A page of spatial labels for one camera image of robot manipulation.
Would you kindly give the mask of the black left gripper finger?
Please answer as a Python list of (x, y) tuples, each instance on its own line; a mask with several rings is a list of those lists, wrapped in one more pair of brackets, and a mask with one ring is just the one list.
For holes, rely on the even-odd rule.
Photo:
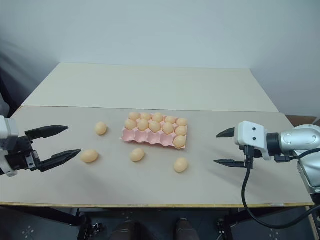
[(30, 141), (40, 139), (40, 138), (49, 138), (55, 135), (60, 134), (61, 132), (67, 130), (69, 127), (64, 125), (50, 125), (35, 128), (32, 130), (25, 131), (25, 135)]
[(59, 167), (67, 163), (69, 160), (73, 159), (74, 157), (76, 157), (80, 152), (81, 152), (81, 149), (75, 149), (75, 150), (67, 150), (67, 151), (55, 154), (50, 159), (47, 159), (45, 161), (40, 161), (37, 164), (37, 169), (43, 173), (53, 168)]

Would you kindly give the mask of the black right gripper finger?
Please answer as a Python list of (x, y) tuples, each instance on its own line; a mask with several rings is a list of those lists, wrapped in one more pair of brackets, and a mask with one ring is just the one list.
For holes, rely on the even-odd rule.
[(216, 138), (232, 138), (235, 136), (235, 128), (228, 128), (216, 135)]
[(214, 162), (230, 168), (246, 168), (246, 163), (244, 161), (235, 161), (233, 159), (218, 159), (214, 160)]

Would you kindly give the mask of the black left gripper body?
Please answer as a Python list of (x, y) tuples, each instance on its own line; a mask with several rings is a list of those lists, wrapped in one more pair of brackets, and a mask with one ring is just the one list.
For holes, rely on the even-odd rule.
[(13, 150), (4, 155), (4, 159), (13, 170), (41, 170), (41, 161), (32, 143), (27, 136), (19, 137)]

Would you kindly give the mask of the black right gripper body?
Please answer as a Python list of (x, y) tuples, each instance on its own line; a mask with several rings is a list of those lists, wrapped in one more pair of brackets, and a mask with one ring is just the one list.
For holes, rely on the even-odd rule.
[(244, 168), (253, 168), (254, 158), (255, 158), (255, 148), (253, 146), (244, 145), (239, 147), (244, 154)]

